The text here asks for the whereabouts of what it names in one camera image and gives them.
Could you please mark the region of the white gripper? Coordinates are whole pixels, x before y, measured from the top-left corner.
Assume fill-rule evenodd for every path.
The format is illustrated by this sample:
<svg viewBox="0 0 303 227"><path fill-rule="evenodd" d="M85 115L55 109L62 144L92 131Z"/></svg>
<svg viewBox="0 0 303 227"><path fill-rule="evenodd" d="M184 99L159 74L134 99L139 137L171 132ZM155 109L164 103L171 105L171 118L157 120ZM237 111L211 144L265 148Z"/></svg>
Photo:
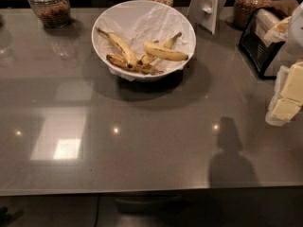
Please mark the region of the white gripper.
<svg viewBox="0 0 303 227"><path fill-rule="evenodd" d="M301 109L294 102L303 104L303 62L280 67L265 121L273 126L289 123Z"/></svg>

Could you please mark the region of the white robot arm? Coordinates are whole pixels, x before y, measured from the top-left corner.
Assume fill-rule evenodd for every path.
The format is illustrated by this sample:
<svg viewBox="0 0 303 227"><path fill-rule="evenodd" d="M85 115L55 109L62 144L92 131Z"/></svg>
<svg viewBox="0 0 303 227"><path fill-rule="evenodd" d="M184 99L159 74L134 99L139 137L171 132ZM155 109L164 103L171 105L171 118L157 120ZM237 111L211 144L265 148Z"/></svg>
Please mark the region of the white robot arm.
<svg viewBox="0 0 303 227"><path fill-rule="evenodd" d="M274 87L274 95L268 106L265 121L273 126L289 123L303 106L303 3L284 19L287 50L297 58L290 68L281 66Z"/></svg>

